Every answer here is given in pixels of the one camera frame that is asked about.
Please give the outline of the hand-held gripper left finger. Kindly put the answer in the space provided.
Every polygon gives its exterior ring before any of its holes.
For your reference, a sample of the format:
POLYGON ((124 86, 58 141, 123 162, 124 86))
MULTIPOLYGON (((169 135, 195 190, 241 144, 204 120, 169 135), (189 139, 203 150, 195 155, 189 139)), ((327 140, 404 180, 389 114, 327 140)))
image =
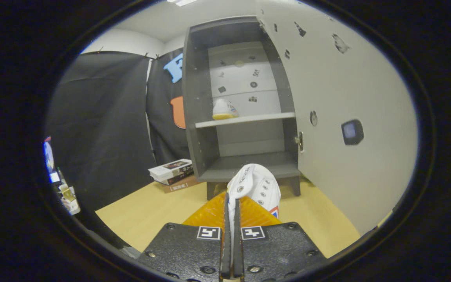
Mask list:
POLYGON ((163 225, 137 261, 159 276, 184 282, 221 282, 231 271, 228 196, 204 204, 183 224, 163 225))

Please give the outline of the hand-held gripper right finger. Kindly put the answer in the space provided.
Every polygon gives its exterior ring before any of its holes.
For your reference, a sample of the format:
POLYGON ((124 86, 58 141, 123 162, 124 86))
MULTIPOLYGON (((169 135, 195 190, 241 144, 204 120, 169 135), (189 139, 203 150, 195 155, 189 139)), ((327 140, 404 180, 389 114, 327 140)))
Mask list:
POLYGON ((233 276, 242 282, 287 282, 326 264, 299 223, 279 223, 249 198, 236 200, 233 219, 233 276))

